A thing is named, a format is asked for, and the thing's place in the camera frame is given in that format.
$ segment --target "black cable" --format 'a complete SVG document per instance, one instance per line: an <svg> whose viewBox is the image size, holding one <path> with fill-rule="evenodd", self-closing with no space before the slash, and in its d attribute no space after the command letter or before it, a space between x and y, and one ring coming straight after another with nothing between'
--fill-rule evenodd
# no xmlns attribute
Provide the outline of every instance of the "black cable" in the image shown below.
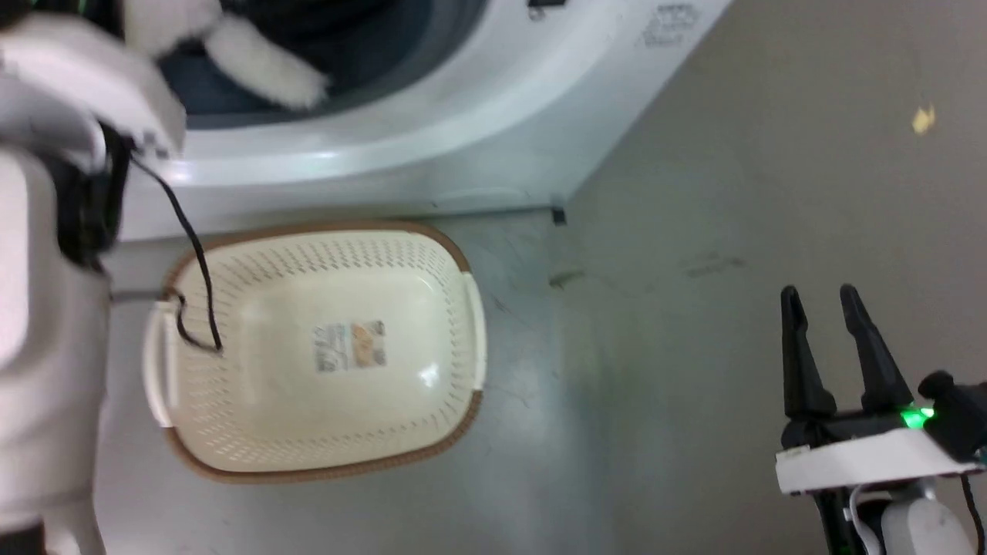
<svg viewBox="0 0 987 555"><path fill-rule="evenodd" d="M973 527L977 530L977 555L985 555L984 523L980 519L980 512L977 510L976 501L973 499L973 488L970 487L970 477L966 475L960 476L959 482L963 485L963 498L966 499L966 507L970 509L970 516L973 517Z"/></svg>
<svg viewBox="0 0 987 555"><path fill-rule="evenodd" d="M189 219L186 218L185 212L182 211L182 205L179 204L178 197L175 196L175 192L172 191L171 186L168 185L168 183L161 176L154 173L140 160L133 157L131 157L130 160L135 166L140 168L141 171L150 176L151 179L158 182L158 185L165 190L165 195L168 196L168 201L172 204L172 208L175 210L175 216L179 219L179 223L182 224L182 229L185 230L186 235L189 237L192 249L195 250L195 259L198 261L198 268L202 272L202 281L205 282L205 300L209 315L209 330L212 332L212 341L215 346L205 345L189 335L189 332L186 330L185 323L182 321L186 308L186 298L175 289L166 289L164 292L166 297L175 296L179 299L179 313L176 316L179 335L186 341L186 343L189 343L190 345L205 351L221 354L223 352L223 340L219 337L219 326L216 325L216 312L213 308L212 302L212 277L209 275L209 266L205 262L205 251L202 249L202 242L198 240L198 235L195 234L195 230L192 229Z"/></svg>

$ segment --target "washing machine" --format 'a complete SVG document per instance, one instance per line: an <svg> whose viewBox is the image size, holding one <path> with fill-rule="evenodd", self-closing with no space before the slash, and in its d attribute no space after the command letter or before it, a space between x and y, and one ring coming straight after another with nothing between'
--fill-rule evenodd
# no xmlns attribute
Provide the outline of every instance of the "washing machine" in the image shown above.
<svg viewBox="0 0 987 555"><path fill-rule="evenodd" d="M200 233L564 205L728 4L357 1L331 30L280 38L332 74L311 113L235 90L194 53L161 60L190 131L156 169ZM140 173L123 214L122 240L182 234Z"/></svg>

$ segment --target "basket handle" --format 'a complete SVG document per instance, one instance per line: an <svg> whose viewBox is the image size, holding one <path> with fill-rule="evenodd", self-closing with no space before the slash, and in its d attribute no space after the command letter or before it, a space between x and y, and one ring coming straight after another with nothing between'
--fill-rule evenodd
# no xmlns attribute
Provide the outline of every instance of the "basket handle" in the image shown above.
<svg viewBox="0 0 987 555"><path fill-rule="evenodd" d="M151 408L154 420L158 421L161 428L173 428L170 408L172 404L164 391L163 382L167 380L169 393L175 392L176 369L174 358L171 357L170 346L174 344L175 334L175 306L168 301L158 301L154 303L151 314L147 317L147 325L144 328L144 393L147 395L147 404ZM162 342L162 331L164 331L165 341ZM165 368L167 375L162 379L162 343L167 344L164 349Z"/></svg>
<svg viewBox="0 0 987 555"><path fill-rule="evenodd" d="M476 382L473 389L481 390L487 380L487 318L484 316L484 301L480 297L477 281L469 272L463 273L466 280L466 295L470 301L470 312L473 313L473 334L476 345Z"/></svg>

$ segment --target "sticker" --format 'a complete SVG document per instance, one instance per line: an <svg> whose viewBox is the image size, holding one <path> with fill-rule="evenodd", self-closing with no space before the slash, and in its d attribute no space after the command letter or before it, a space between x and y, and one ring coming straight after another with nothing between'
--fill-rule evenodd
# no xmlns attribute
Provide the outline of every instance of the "sticker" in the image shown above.
<svg viewBox="0 0 987 555"><path fill-rule="evenodd" d="M312 331L318 373L333 373L387 364L384 322L328 324Z"/></svg>
<svg viewBox="0 0 987 555"><path fill-rule="evenodd" d="M702 13L692 4L665 4L651 14L638 43L645 48L679 46L696 25Z"/></svg>

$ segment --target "basket label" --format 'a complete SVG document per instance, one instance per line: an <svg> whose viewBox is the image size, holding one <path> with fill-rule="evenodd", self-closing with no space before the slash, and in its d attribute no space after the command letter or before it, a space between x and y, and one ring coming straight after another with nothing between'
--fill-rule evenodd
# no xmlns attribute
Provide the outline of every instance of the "basket label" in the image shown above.
<svg viewBox="0 0 987 555"><path fill-rule="evenodd" d="M372 368L387 363L384 322L327 324L312 331L319 373Z"/></svg>

